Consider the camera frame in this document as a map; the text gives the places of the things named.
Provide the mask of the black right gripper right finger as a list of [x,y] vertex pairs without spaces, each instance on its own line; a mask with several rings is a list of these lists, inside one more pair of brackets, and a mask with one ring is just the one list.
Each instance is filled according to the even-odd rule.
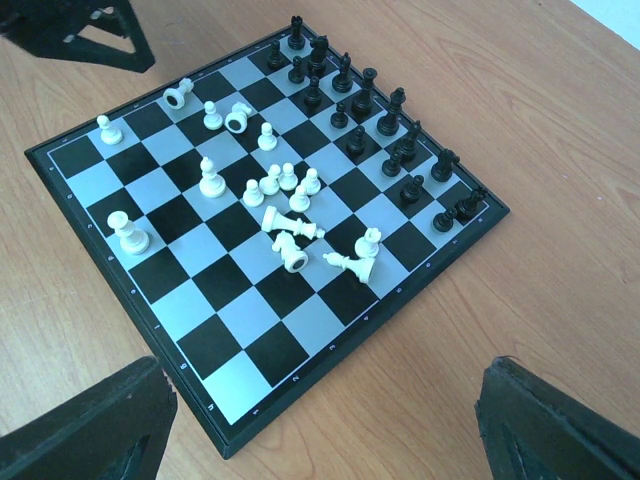
[[484,371],[475,404],[495,479],[637,479],[639,438],[508,356]]

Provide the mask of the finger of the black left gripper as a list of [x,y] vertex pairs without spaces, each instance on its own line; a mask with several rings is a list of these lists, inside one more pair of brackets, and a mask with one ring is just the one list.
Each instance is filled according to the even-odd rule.
[[[93,26],[129,39],[129,53],[80,34]],[[155,57],[128,0],[3,1],[1,37],[38,58],[105,65],[144,73]]]

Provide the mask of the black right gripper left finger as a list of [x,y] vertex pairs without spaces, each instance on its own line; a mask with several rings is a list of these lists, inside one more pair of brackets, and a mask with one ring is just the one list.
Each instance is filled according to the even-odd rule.
[[177,413],[144,356],[1,438],[3,479],[155,479]]

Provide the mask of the white queen chess piece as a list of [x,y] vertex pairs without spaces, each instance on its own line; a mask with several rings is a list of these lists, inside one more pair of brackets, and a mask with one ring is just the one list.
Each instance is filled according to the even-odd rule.
[[121,248],[128,254],[143,253],[149,246],[150,239],[146,231],[138,228],[124,211],[114,211],[107,217],[107,224],[119,237]]

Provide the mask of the black silver chess board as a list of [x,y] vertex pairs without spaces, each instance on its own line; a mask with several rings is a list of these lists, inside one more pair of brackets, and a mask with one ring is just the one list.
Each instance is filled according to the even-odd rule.
[[[220,455],[229,458],[507,215],[507,206],[299,23],[26,151]],[[252,108],[233,134],[203,124]],[[209,157],[226,181],[199,189]],[[149,235],[131,255],[107,224]]]

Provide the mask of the white pawn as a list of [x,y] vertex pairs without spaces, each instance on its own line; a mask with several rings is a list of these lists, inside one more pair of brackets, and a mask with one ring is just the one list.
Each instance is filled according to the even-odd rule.
[[208,130],[215,131],[223,125],[223,117],[217,111],[213,101],[206,101],[204,103],[204,112],[203,124]]
[[101,129],[101,141],[107,145],[115,145],[122,141],[123,133],[119,127],[114,125],[106,115],[99,115],[96,118]]

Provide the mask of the white knight chess piece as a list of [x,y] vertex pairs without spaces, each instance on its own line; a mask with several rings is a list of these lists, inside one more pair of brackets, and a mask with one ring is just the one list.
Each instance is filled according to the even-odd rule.
[[236,102],[231,107],[231,111],[226,115],[224,125],[233,134],[243,133],[248,126],[248,118],[252,113],[252,108],[244,102]]

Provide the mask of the white bishop chess piece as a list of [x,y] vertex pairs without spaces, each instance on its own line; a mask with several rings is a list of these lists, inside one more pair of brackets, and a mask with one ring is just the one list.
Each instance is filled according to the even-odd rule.
[[213,161],[209,157],[203,157],[200,162],[202,178],[199,182],[201,193],[208,198],[221,196],[226,189],[225,179],[217,173]]

